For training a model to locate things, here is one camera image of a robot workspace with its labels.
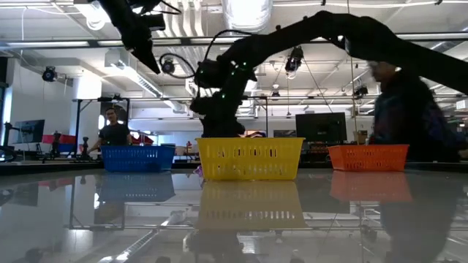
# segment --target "glossy table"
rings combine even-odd
[[[426,171],[3,178],[0,262],[468,262],[467,191]]]

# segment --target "ductwork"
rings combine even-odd
[[[109,50],[105,54],[105,66],[111,66],[120,70],[122,76],[128,77],[131,81],[138,84],[142,89],[149,92],[151,95],[156,98],[160,98],[163,95],[162,89],[151,79],[142,72],[138,72],[137,60],[133,58],[128,52],[123,50]],[[174,113],[187,113],[188,107],[185,104],[179,102],[163,100],[163,102],[173,109]]]
[[[222,0],[222,9],[226,27],[257,33],[270,21],[273,0]]]

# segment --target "ceiling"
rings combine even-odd
[[[460,31],[468,27],[468,4],[450,4],[449,1],[441,5],[427,4],[414,7],[394,7],[394,8],[369,8],[377,7],[382,4],[417,4],[424,0],[398,0],[398,1],[372,1],[372,0],[350,0],[353,6],[363,4],[367,8],[352,7],[350,12],[359,16],[370,16],[385,23],[395,32],[448,32]],[[92,31],[87,29],[86,18],[78,12],[78,9],[71,5],[70,1],[28,1],[30,4],[44,4],[42,11],[37,9],[24,9],[19,6],[25,5],[18,0],[8,1],[9,6],[0,3],[0,41],[11,40],[50,40],[50,39],[118,39],[117,30],[106,23],[103,29]],[[50,6],[50,3],[56,3],[60,6],[58,9]],[[305,15],[313,15],[320,10],[331,12],[347,12],[346,7],[337,7],[337,4],[346,4],[346,1],[328,1],[329,4],[322,6],[300,6],[285,7],[281,5],[318,3],[318,1],[291,1],[275,0],[273,2],[273,12],[271,19],[262,33],[274,31],[276,25],[287,26],[299,21]],[[202,3],[202,28],[205,36],[213,36],[218,31],[225,29],[224,18],[222,15],[221,1],[205,0]],[[172,19],[167,18],[167,26],[172,28]],[[154,37],[161,37],[160,33],[154,32]],[[421,42],[419,45],[433,47],[438,42]],[[215,58],[223,53],[228,47],[215,46],[211,49],[209,56]],[[284,74],[284,60],[288,57],[290,50],[283,51],[271,56],[263,65],[260,66],[258,76],[258,88],[255,94],[270,95],[272,85],[279,85],[279,93],[282,96],[305,96],[315,95],[322,91],[325,95],[341,95],[352,93],[353,78],[359,78],[355,85],[361,83],[367,84],[370,94],[375,94],[376,83],[369,74],[365,61],[352,59],[343,51],[331,44],[303,45],[304,57],[307,61],[302,64],[296,77],[288,80]],[[86,49],[60,49],[60,50],[29,50],[27,53],[35,59],[49,58],[75,58],[82,63],[77,65],[57,66],[57,70],[64,73],[79,74],[80,69],[89,69],[88,66],[100,72],[105,77],[103,85],[104,92],[133,92],[135,96],[151,96],[145,92],[139,85],[128,80],[126,77],[115,76],[116,73],[112,67],[105,66],[105,54],[107,48],[86,48]],[[190,62],[195,64],[202,59],[206,51],[205,47],[155,47],[156,57],[162,53],[176,52],[184,57],[189,57]],[[468,58],[468,47],[459,45],[453,48],[450,55],[460,59]],[[137,71],[143,74],[151,83],[159,86],[166,96],[190,96],[185,89],[185,80],[178,80],[167,75],[155,75],[148,68],[141,64],[136,64]],[[180,65],[176,65],[176,74],[185,74]],[[451,94],[454,91],[449,88],[436,89],[437,93]],[[455,102],[456,99],[446,99],[444,102]],[[136,103],[134,107],[159,107],[162,103]]]

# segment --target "computer monitor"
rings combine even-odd
[[[21,129],[17,131],[15,143],[35,143],[41,142],[44,134],[45,120],[17,121],[14,127]]]
[[[298,137],[307,142],[338,142],[347,140],[344,113],[297,114],[295,127]]]

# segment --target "man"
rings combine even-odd
[[[117,120],[116,110],[114,108],[108,108],[105,111],[105,115],[109,120],[109,125],[101,129],[99,133],[99,139],[97,142],[88,150],[88,153],[96,150],[101,145],[131,145],[132,136],[127,125],[120,124]]]
[[[382,92],[375,102],[375,143],[408,144],[413,161],[458,161],[467,142],[449,129],[428,86],[386,62],[369,67]]]

